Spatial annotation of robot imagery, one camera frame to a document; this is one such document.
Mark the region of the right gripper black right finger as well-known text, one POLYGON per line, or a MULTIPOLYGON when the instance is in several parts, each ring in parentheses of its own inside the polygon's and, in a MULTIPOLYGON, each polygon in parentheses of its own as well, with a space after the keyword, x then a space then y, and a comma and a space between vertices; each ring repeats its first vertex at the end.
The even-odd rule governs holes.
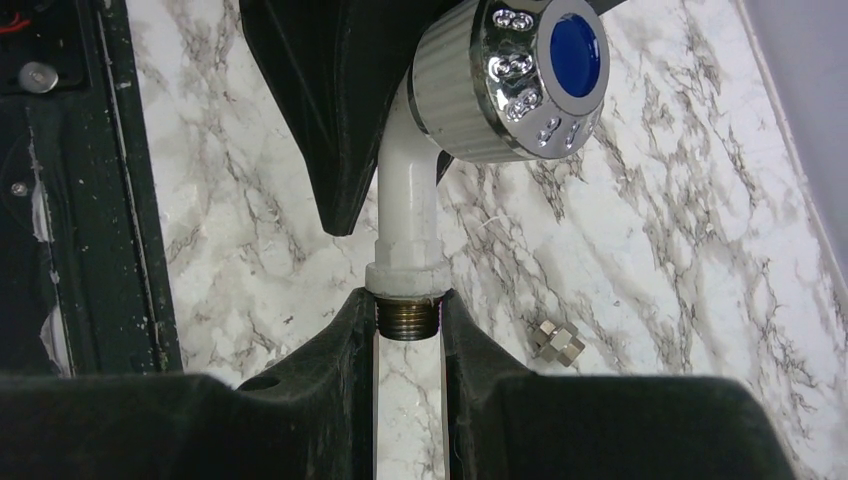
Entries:
POLYGON ((738 382, 545 376, 442 303, 445 459, 453 479, 792 479, 764 409, 738 382))

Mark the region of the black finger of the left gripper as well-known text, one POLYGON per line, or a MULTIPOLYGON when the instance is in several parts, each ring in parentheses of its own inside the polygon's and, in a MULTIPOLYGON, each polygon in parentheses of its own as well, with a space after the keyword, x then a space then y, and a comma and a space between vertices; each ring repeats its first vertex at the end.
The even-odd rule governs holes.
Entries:
POLYGON ((354 231, 397 88, 426 29, 455 5, 240 2, 246 42, 302 153, 326 233, 354 231))

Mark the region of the white plastic water faucet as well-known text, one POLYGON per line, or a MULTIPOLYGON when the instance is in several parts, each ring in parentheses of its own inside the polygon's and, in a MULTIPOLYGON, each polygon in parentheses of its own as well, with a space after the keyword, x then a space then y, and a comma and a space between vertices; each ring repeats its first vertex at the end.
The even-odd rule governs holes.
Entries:
POLYGON ((435 336, 452 287, 437 233, 438 160, 563 160, 602 114, 611 1, 464 1, 419 41, 383 131, 366 289, 379 333, 435 336))

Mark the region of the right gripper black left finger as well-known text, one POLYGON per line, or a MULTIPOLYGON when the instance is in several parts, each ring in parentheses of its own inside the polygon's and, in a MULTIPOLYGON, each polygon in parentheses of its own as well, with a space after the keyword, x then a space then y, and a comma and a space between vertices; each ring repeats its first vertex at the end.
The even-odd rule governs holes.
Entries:
POLYGON ((353 291, 285 358, 205 374, 5 377, 5 479, 371 479, 375 301, 353 291))

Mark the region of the silver hex nut fitting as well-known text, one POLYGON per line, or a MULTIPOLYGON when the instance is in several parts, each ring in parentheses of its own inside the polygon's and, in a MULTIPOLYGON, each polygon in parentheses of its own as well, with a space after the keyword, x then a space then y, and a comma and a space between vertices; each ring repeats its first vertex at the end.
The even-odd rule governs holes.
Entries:
POLYGON ((548 363, 558 362, 564 367, 572 366, 585 349, 579 338, 577 327, 570 322, 561 325, 543 321, 532 333, 536 354, 548 363))

